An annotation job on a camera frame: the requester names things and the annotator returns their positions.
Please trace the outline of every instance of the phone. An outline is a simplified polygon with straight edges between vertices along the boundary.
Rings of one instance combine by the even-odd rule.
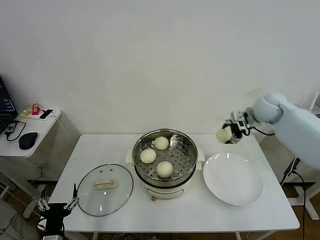
[[[39,119],[47,119],[53,112],[54,111],[52,109],[48,109],[39,117]]]

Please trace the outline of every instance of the glass lid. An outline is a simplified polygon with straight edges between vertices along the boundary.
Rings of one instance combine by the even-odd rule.
[[[78,187],[79,207],[92,216],[105,216],[128,201],[134,182],[123,166],[106,164],[90,171]]]

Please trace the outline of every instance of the white wall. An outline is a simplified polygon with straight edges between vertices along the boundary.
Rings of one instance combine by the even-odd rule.
[[[0,73],[19,107],[80,133],[214,133],[274,90],[319,90],[315,0],[2,0]]]

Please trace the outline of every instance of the floor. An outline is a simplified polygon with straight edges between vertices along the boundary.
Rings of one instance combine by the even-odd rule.
[[[47,195],[49,196],[52,191],[54,190],[54,185],[49,185]],[[296,197],[297,194],[293,187],[285,186],[283,190],[287,197]],[[20,188],[12,191],[12,194],[19,198],[25,204],[28,204],[31,198],[23,192]],[[6,202],[10,203],[10,205],[22,215],[25,206],[12,197],[9,194],[6,194],[3,198]],[[320,214],[320,194],[314,196],[311,199],[313,206],[315,207],[316,211]],[[301,240],[302,239],[302,216],[303,216],[303,207],[302,206],[294,206],[293,210],[300,221],[300,228],[297,230],[292,231],[278,231],[269,237],[265,238],[265,240]],[[30,219],[26,221],[31,225],[36,226],[39,217],[36,214],[32,214]],[[241,238],[243,240],[246,239],[247,232],[241,233]],[[84,236],[87,238],[92,238],[93,233],[83,233]],[[112,240],[114,234],[113,233],[106,233],[106,234],[99,234],[98,240]],[[134,236],[137,239],[149,240],[152,239],[153,236],[156,237],[157,240],[236,240],[236,235],[234,233],[183,233],[180,236],[180,233],[135,233]],[[133,236],[127,236],[126,239],[123,240],[137,240]],[[308,214],[305,214],[305,240],[319,240],[320,239],[320,220],[311,220]]]

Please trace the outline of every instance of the white table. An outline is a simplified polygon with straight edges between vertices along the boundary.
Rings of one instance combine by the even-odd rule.
[[[125,163],[127,149],[141,134],[84,134],[80,137],[51,195],[51,203],[69,202],[73,183],[77,185],[92,169],[103,164]],[[238,144],[221,144],[215,134],[190,134],[207,159],[214,153],[238,153],[250,159],[261,173],[264,192],[249,206],[229,205],[214,196],[196,171],[190,188],[169,200],[151,201],[131,168],[134,187],[128,202],[111,215],[94,217],[76,206],[64,219],[70,232],[120,233],[212,233],[256,232],[249,239],[262,239],[277,230],[297,229],[300,224],[276,176],[254,136],[244,137]]]
[[[54,113],[47,120],[37,120],[31,118],[21,117],[20,115],[16,118],[21,122],[25,122],[26,126],[21,133],[21,136],[26,133],[37,132],[38,136],[33,147],[22,150],[19,148],[18,139],[15,141],[7,141],[5,131],[0,134],[0,157],[16,157],[16,158],[29,158],[36,149],[39,147],[42,140],[45,138],[51,127],[57,121],[57,118],[61,115],[61,111],[59,109],[55,109]],[[12,135],[10,135],[10,139],[15,138],[22,127],[23,123],[18,123],[15,131]]]
[[[21,177],[21,170],[15,169],[11,165],[11,158],[29,158],[30,156],[32,156],[32,154],[34,154],[34,152],[39,147],[40,143],[43,141],[43,139],[60,115],[61,111],[59,109],[54,109],[54,113],[47,120],[25,118],[21,117],[20,115],[17,116],[17,120],[26,123],[26,126],[20,136],[31,132],[38,133],[33,147],[26,150],[22,150],[19,148],[19,139],[14,141],[7,141],[5,135],[6,130],[0,133],[0,171],[33,198],[38,198],[40,196],[39,190],[34,188],[31,184],[29,184],[25,179]],[[9,138],[13,139],[18,136],[23,126],[23,123],[18,123],[14,130],[14,133],[10,135]]]

